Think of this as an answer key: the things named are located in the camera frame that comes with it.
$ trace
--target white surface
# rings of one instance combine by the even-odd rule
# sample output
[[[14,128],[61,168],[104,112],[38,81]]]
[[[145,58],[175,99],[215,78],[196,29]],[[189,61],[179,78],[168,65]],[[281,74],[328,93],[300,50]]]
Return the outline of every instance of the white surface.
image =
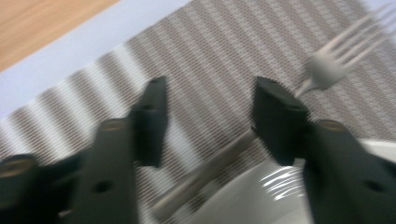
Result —
[[[395,2],[395,0],[365,0],[364,3],[365,3],[365,4],[367,5],[367,7],[370,8],[371,10],[375,10],[375,9],[377,9],[377,8],[380,8],[381,6],[385,5],[386,3],[392,3],[392,4],[389,6],[390,10],[393,10],[394,8],[396,8],[396,4],[395,4],[396,2]],[[390,18],[388,18],[387,20],[384,20],[382,23],[383,23],[383,24],[389,24],[389,22],[392,21],[392,18],[395,19],[395,13],[394,13],[394,11],[393,11],[392,14],[393,14],[393,15],[392,15]],[[392,24],[391,26],[387,26],[386,28],[387,28],[386,30],[387,30],[388,32],[391,32],[391,31],[393,31],[393,30],[396,29],[396,24]],[[394,36],[392,39],[393,39],[393,41],[396,43],[396,36]]]
[[[8,68],[0,73],[0,119],[190,1],[121,0]],[[385,2],[366,0],[371,9]]]
[[[396,161],[396,143],[361,142],[372,154]],[[301,169],[267,160],[222,188],[194,214],[190,224],[313,223],[307,206]]]

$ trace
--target metal utensil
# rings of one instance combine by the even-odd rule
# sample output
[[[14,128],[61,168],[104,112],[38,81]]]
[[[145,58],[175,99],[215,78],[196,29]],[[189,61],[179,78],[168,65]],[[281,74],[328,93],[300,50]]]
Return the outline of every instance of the metal utensil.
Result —
[[[299,98],[313,89],[325,90],[329,88],[345,77],[373,49],[395,35],[396,30],[386,34],[383,32],[385,29],[382,29],[383,27],[378,24],[378,21],[386,21],[395,15],[395,9],[389,10],[379,20],[370,22],[390,5],[391,3],[385,4],[356,21],[315,52],[306,65],[308,78],[297,89],[294,96]],[[394,23],[396,23],[396,18],[390,19],[385,27],[390,27]]]
[[[318,50],[307,64],[308,79],[295,92],[295,97],[299,98],[313,89],[329,88],[345,77],[364,56],[394,35],[396,30],[383,35],[381,27],[376,22],[369,24],[366,28],[363,27],[389,5],[386,4],[356,21],[329,44]],[[394,10],[386,13],[380,20],[388,19],[392,14],[394,14]],[[395,19],[392,19],[386,26],[394,22]],[[159,221],[168,219],[181,205],[194,197],[202,187],[213,180],[242,151],[247,149],[256,137],[253,130],[247,130],[214,158],[185,175],[182,180],[156,200],[152,206],[152,214]]]

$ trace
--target woven placemat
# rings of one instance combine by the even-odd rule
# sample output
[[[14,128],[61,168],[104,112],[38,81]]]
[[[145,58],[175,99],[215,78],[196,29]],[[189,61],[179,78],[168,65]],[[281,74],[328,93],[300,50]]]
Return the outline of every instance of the woven placemat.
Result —
[[[1,120],[0,158],[69,156],[91,142],[100,121],[124,117],[150,78],[168,76],[163,168],[138,170],[142,223],[155,223],[152,200],[249,128],[255,76],[295,90],[309,56],[366,13],[358,0],[194,0]],[[386,42],[338,84],[305,95],[312,118],[395,141],[394,62]],[[213,192],[267,158],[255,141],[167,223],[186,223]]]

